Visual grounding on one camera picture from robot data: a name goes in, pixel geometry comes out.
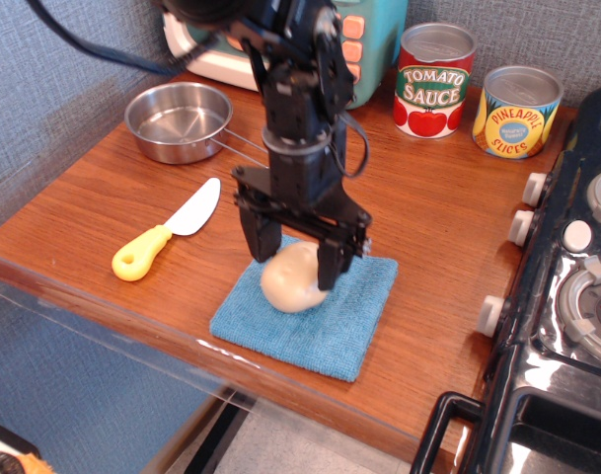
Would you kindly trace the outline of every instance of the blue towel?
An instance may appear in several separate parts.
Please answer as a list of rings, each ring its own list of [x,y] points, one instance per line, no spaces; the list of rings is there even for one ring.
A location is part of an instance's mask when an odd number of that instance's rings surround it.
[[[283,236],[282,245],[296,242]],[[397,277],[394,260],[355,258],[327,299],[315,308],[286,314],[261,290],[266,263],[252,262],[210,322],[217,338],[353,382]]]

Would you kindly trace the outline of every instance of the black stove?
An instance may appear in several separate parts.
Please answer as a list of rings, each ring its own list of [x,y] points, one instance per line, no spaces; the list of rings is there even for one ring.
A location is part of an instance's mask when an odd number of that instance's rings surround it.
[[[511,225],[517,277],[478,324],[493,337],[484,400],[438,399],[412,473],[430,471],[451,419],[473,424],[458,472],[601,473],[601,89],[523,200],[534,211]]]

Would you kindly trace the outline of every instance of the toy microwave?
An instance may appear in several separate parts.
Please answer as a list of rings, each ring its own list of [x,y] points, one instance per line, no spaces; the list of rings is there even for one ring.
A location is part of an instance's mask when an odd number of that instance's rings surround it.
[[[408,0],[339,0],[333,2],[341,18],[341,47],[355,77],[356,100],[350,109],[365,104],[399,55]],[[164,15],[164,33],[173,56],[190,51],[204,32]],[[222,39],[212,50],[188,65],[203,77],[257,90],[248,56]]]

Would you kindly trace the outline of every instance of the white blade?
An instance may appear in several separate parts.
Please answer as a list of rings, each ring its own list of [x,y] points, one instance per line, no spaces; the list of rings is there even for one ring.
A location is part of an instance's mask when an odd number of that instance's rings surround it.
[[[220,195],[221,181],[210,178],[164,225],[176,235],[194,234],[210,218]]]

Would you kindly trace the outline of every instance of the can lid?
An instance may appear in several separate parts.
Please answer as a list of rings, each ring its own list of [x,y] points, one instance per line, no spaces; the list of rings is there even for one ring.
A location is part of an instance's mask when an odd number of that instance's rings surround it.
[[[490,96],[511,106],[539,108],[563,96],[563,84],[553,74],[530,66],[502,66],[485,77]]]
[[[476,39],[450,23],[421,23],[408,28],[401,47],[420,62],[453,61],[476,51]]]

